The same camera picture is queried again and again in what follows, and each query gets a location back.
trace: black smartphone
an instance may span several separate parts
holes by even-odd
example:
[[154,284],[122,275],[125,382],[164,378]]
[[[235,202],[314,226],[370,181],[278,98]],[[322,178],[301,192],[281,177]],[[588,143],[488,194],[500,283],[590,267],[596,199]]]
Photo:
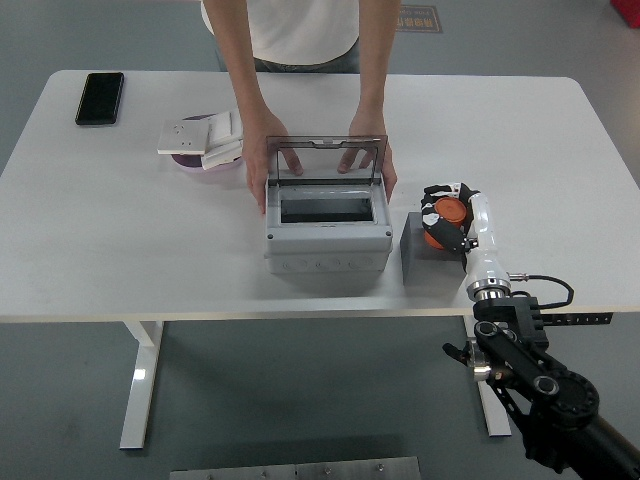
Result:
[[113,125],[118,118],[124,75],[121,72],[90,73],[84,84],[76,123]]

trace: robotic arm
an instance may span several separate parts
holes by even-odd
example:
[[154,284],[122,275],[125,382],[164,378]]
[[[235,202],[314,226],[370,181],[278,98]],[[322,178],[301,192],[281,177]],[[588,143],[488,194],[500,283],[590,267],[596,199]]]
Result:
[[[467,218],[462,229],[437,213],[436,199],[462,201]],[[474,301],[475,342],[463,350],[451,344],[447,355],[486,381],[522,433],[526,457],[558,473],[573,468],[585,479],[640,479],[640,451],[598,415],[599,396],[586,378],[546,353],[549,346],[540,313],[568,305],[573,290],[544,276],[509,275],[497,260],[497,247],[486,197],[464,184],[425,189],[423,226],[443,247],[461,255],[465,286]],[[552,280],[564,285],[567,301],[538,305],[526,292],[511,292],[512,281]],[[509,390],[531,404],[522,412]]]

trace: orange object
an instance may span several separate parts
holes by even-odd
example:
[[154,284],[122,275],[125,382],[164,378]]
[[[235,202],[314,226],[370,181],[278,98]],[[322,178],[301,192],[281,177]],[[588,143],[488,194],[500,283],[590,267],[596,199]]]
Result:
[[[435,203],[434,207],[436,212],[438,212],[438,215],[458,228],[462,226],[462,223],[467,216],[467,207],[465,207],[464,203],[462,203],[457,198],[440,198]],[[432,247],[435,247],[439,250],[444,250],[444,247],[440,245],[440,243],[438,243],[436,239],[429,235],[429,233],[426,231],[424,232],[424,239]]]

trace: tinted transparent cover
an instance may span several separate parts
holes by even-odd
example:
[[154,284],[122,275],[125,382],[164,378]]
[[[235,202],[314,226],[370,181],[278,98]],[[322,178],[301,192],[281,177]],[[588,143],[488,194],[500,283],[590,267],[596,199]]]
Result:
[[[269,186],[380,183],[386,136],[268,137]],[[303,168],[296,175],[288,160]]]

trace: person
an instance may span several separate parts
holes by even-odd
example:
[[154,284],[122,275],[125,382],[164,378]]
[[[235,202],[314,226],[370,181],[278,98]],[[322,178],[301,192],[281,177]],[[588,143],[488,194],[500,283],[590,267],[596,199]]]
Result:
[[[384,86],[400,0],[203,0],[203,7],[231,78],[244,127],[247,186],[262,213],[266,137],[289,134],[266,104],[256,69],[348,71],[359,56],[360,99],[349,135],[386,135]],[[285,160],[294,174],[302,175],[295,152],[288,151]],[[343,157],[338,171],[346,172],[353,161]],[[382,176],[390,199],[397,175],[388,144]]]

